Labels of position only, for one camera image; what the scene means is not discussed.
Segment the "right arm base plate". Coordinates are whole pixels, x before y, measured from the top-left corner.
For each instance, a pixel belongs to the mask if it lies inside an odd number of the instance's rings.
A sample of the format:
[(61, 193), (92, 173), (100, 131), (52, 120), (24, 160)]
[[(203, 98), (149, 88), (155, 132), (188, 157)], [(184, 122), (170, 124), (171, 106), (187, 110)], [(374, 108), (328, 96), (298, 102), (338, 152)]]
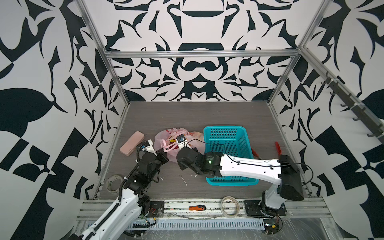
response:
[(245, 200), (245, 210), (248, 217), (253, 218), (272, 218), (276, 215), (286, 216), (287, 208), (282, 204), (278, 210), (270, 209), (262, 205), (261, 200)]

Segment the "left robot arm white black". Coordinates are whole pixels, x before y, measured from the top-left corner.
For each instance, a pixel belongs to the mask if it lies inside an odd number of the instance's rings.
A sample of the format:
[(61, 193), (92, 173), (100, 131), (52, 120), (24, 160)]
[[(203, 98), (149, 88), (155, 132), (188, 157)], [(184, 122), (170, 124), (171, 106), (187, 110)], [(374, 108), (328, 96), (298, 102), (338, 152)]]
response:
[(137, 146), (137, 164), (124, 178), (117, 199), (98, 220), (70, 240), (116, 240), (127, 227), (149, 211), (151, 198), (146, 195), (152, 183), (158, 183), (161, 166), (169, 161), (163, 150), (155, 151), (151, 140)]

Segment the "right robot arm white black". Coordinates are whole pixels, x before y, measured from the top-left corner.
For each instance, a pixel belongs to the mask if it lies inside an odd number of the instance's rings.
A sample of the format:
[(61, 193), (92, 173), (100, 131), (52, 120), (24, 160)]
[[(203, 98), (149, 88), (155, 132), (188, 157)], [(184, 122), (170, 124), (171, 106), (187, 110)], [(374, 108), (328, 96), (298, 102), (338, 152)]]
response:
[(301, 171), (298, 164), (287, 155), (281, 155), (278, 159), (256, 161), (227, 153), (201, 154), (189, 145), (190, 142), (185, 137), (178, 137), (176, 142), (179, 147), (177, 162), (181, 170), (189, 168), (196, 174), (209, 178), (239, 176), (271, 183), (259, 202), (260, 215), (274, 216), (285, 201), (304, 200)]

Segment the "teal plastic basket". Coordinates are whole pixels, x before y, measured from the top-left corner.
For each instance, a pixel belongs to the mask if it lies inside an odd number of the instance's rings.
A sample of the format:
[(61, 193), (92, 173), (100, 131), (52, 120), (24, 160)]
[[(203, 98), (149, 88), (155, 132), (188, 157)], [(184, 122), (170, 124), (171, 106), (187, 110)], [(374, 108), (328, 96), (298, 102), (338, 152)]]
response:
[[(240, 126), (210, 126), (204, 128), (206, 152), (218, 152), (230, 156), (253, 159), (251, 144), (245, 128)], [(259, 180), (229, 176), (207, 178), (207, 183), (218, 187), (255, 186)]]

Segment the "pink plastic bag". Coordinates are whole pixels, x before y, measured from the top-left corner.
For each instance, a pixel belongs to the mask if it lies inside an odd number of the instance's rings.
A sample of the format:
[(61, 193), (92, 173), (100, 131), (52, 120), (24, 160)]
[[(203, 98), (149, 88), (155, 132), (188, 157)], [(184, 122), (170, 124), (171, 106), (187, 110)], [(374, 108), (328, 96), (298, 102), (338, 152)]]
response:
[(170, 162), (177, 163), (177, 154), (179, 147), (177, 142), (170, 143), (170, 139), (176, 139), (178, 135), (183, 134), (191, 148), (197, 148), (201, 154), (205, 153), (206, 146), (203, 143), (204, 135), (200, 132), (189, 132), (184, 128), (173, 128), (161, 131), (155, 136), (154, 149), (158, 151), (163, 149), (167, 153)]

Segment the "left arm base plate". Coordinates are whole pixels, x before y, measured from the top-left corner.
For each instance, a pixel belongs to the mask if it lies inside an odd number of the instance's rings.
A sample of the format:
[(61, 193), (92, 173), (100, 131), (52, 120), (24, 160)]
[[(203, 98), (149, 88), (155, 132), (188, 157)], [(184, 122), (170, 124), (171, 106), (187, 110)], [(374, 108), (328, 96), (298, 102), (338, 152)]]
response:
[(142, 214), (147, 218), (159, 217), (164, 213), (164, 201), (150, 201), (143, 206)]

